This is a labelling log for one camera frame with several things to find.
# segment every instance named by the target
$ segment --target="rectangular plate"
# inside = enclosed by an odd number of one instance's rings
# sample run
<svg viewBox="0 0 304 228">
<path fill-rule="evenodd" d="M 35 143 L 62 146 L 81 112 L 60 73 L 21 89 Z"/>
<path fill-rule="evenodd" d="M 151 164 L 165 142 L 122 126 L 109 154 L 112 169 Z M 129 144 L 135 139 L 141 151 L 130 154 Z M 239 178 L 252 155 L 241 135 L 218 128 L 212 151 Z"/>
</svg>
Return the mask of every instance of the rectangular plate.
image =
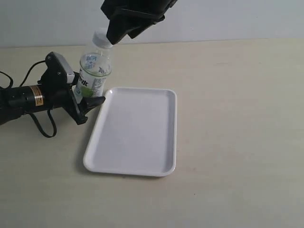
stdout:
<svg viewBox="0 0 304 228">
<path fill-rule="evenodd" d="M 92 172 L 166 176 L 176 165 L 177 97 L 168 89 L 106 93 L 84 156 Z"/>
</svg>

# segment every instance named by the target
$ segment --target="bottle label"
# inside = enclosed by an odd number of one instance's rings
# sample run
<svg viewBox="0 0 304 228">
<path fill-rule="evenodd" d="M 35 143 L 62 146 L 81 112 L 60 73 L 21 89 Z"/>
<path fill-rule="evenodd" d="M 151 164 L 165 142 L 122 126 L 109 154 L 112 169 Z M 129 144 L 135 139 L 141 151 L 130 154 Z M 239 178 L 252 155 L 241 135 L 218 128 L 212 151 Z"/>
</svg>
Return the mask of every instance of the bottle label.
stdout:
<svg viewBox="0 0 304 228">
<path fill-rule="evenodd" d="M 106 76 L 94 76 L 85 71 L 82 66 L 79 70 L 79 81 L 75 87 L 76 96 L 99 97 L 102 96 Z"/>
</svg>

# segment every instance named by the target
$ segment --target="plastic bottle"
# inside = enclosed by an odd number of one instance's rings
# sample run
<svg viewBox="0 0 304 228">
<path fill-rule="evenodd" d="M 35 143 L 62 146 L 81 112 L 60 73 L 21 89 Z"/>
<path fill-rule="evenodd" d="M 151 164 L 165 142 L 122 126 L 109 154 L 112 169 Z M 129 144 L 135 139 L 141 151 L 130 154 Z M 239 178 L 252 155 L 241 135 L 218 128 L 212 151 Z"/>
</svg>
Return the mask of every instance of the plastic bottle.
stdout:
<svg viewBox="0 0 304 228">
<path fill-rule="evenodd" d="M 112 71 L 112 47 L 105 28 L 94 32 L 92 42 L 85 47 L 80 58 L 80 78 L 74 89 L 78 103 L 82 97 L 102 96 L 105 80 Z"/>
</svg>

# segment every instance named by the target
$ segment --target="black cable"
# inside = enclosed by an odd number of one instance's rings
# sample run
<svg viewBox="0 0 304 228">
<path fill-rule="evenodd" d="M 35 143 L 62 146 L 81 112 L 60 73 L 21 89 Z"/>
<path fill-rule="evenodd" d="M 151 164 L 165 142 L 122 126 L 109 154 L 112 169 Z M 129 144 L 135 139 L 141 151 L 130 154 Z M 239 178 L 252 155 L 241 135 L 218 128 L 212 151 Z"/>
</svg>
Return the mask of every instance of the black cable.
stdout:
<svg viewBox="0 0 304 228">
<path fill-rule="evenodd" d="M 6 88 L 3 88 L 0 86 L 0 89 L 9 89 L 9 88 L 12 88 L 13 87 L 13 84 L 14 84 L 14 80 L 11 78 L 11 76 L 9 76 L 8 74 L 0 71 L 1 74 L 5 75 L 6 77 L 8 77 L 10 80 L 9 80 L 9 86 L 6 87 Z"/>
<path fill-rule="evenodd" d="M 45 136 L 45 137 L 47 137 L 47 138 L 52 138 L 52 137 L 54 137 L 54 136 L 57 134 L 57 127 L 56 127 L 55 121 L 54 121 L 54 119 L 53 119 L 53 117 L 52 117 L 52 115 L 51 115 L 51 109 L 48 109 L 47 115 L 48 115 L 48 117 L 49 117 L 49 119 L 50 119 L 50 121 L 51 121 L 51 123 L 52 123 L 52 125 L 53 125 L 53 134 L 52 134 L 52 135 L 48 135 L 48 134 L 42 129 L 41 124 L 39 123 L 37 117 L 36 117 L 33 113 L 27 113 L 27 114 L 29 114 L 29 116 L 32 117 L 32 119 L 33 119 L 34 123 L 36 124 L 38 130 L 40 131 L 40 133 L 41 133 L 43 136 Z"/>
<path fill-rule="evenodd" d="M 28 70 L 27 75 L 25 75 L 25 78 L 23 79 L 23 82 L 21 82 L 21 84 L 19 85 L 19 87 L 23 86 L 23 84 L 24 84 L 25 81 L 27 80 L 27 78 L 28 78 L 30 72 L 32 71 L 32 69 L 33 69 L 36 65 L 38 65 L 38 64 L 40 64 L 40 63 L 45 63 L 45 62 L 46 62 L 45 60 L 42 60 L 42 61 L 39 61 L 39 62 L 35 63 L 34 65 L 32 65 L 32 66 L 30 67 L 30 69 Z"/>
</svg>

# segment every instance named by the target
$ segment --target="white bottle cap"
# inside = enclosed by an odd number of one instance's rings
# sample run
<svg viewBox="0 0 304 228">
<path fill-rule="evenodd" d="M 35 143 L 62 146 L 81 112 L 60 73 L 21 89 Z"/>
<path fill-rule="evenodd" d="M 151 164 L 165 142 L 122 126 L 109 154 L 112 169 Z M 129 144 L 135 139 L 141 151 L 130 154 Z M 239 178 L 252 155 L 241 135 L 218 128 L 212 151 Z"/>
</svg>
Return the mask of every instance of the white bottle cap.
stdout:
<svg viewBox="0 0 304 228">
<path fill-rule="evenodd" d="M 107 32 L 106 28 L 99 28 L 94 32 L 92 41 L 97 47 L 105 48 L 105 49 L 109 49 L 113 47 L 111 42 L 106 37 L 106 32 Z"/>
</svg>

